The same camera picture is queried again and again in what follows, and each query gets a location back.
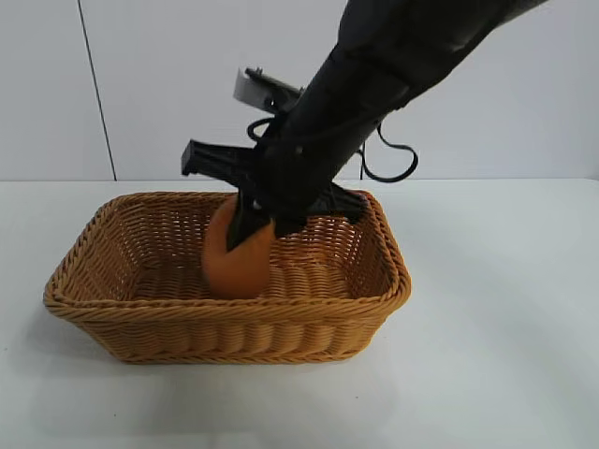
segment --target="basket rim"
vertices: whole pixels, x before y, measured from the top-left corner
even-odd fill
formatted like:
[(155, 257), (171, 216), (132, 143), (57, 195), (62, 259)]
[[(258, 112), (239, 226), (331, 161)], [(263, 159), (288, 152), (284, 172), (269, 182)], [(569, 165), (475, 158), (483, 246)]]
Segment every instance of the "basket rim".
[(372, 194), (365, 191), (356, 191), (364, 195), (372, 209), (373, 220), (376, 222), (377, 243), (389, 268), (391, 270), (391, 286), (381, 296), (338, 298), (338, 297), (296, 297), (293, 299), (269, 299), (258, 297), (255, 299), (160, 299), (153, 297), (151, 300), (137, 298), (132, 301), (119, 301), (115, 299), (93, 299), (79, 302), (62, 293), (63, 280), (76, 269), (90, 245), (94, 236), (101, 232), (102, 224), (110, 217), (114, 210), (121, 204), (144, 198), (156, 199), (158, 196), (178, 196), (188, 199), (193, 196), (231, 196), (235, 194), (223, 192), (143, 192), (117, 196), (102, 205), (95, 213), (92, 220), (80, 233), (73, 247), (64, 257), (61, 264), (53, 272), (44, 290), (44, 305), (53, 314), (64, 317), (69, 321), (95, 321), (95, 322), (147, 322), (165, 320), (190, 320), (223, 318), (235, 320), (235, 311), (239, 312), (240, 319), (247, 321), (251, 316), (265, 318), (265, 308), (268, 310), (268, 321), (287, 321), (289, 319), (305, 320), (317, 313), (318, 321), (323, 319), (348, 319), (364, 318), (372, 314), (381, 314), (388, 309), (391, 313), (398, 309), (411, 294), (411, 278), (405, 267), (397, 242), (393, 237), (383, 209)]

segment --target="metal bracket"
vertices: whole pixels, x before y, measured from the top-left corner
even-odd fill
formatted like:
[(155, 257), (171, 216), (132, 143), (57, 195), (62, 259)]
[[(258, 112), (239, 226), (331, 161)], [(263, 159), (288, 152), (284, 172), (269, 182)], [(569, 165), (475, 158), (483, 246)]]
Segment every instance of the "metal bracket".
[(300, 99), (303, 88), (298, 89), (285, 82), (265, 75), (259, 67), (237, 72), (233, 97), (252, 108), (270, 114), (290, 111)]

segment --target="orange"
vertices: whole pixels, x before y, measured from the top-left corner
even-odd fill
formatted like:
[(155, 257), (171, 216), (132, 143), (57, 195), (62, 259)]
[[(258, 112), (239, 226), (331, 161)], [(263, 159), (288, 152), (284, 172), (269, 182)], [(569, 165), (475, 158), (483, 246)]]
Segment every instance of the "orange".
[(235, 213), (237, 197), (213, 215), (202, 252), (202, 268), (214, 295), (226, 299), (257, 297), (270, 278), (270, 248), (275, 241), (274, 221), (254, 233), (233, 251), (226, 250), (226, 232)]

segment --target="woven basket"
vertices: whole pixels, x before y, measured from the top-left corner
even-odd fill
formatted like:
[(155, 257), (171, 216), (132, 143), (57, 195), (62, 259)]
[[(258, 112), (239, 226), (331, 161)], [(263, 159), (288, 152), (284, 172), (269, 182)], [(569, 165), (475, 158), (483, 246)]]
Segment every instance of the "woven basket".
[(100, 208), (49, 280), (44, 304), (133, 363), (342, 360), (410, 294), (380, 205), (357, 224), (314, 217), (278, 239), (257, 299), (213, 299), (202, 238), (231, 194), (121, 196)]

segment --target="white wall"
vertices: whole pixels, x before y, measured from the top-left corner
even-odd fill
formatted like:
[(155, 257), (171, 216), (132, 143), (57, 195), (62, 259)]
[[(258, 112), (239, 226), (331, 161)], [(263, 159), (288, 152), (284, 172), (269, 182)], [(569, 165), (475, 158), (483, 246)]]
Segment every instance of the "white wall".
[[(231, 97), (238, 66), (306, 84), (335, 42), (345, 1), (84, 0), (121, 179), (177, 179), (187, 139), (249, 143), (262, 116)], [(599, 176), (594, 0), (551, 0), (497, 30), (385, 130), (416, 146), (420, 178)], [(369, 164), (406, 155), (369, 141)], [(356, 178), (358, 160), (343, 173)]]
[[(179, 179), (189, 138), (250, 144), (262, 117), (238, 67), (305, 85), (345, 0), (82, 0), (119, 179)], [(441, 85), (392, 114), (420, 178), (599, 179), (594, 0), (550, 0), (497, 30)], [(77, 0), (0, 2), (0, 180), (110, 179)], [(408, 164), (368, 142), (382, 175)], [(355, 158), (341, 174), (357, 178)]]
[[(496, 30), (437, 87), (387, 119), (420, 178), (599, 179), (599, 2), (549, 0)], [(405, 167), (370, 140), (369, 163)]]
[(82, 4), (118, 178), (161, 180), (181, 177), (190, 138), (251, 145), (245, 128), (266, 114), (233, 99), (238, 68), (307, 83), (335, 43), (344, 2)]
[(0, 180), (109, 180), (76, 0), (0, 2)]

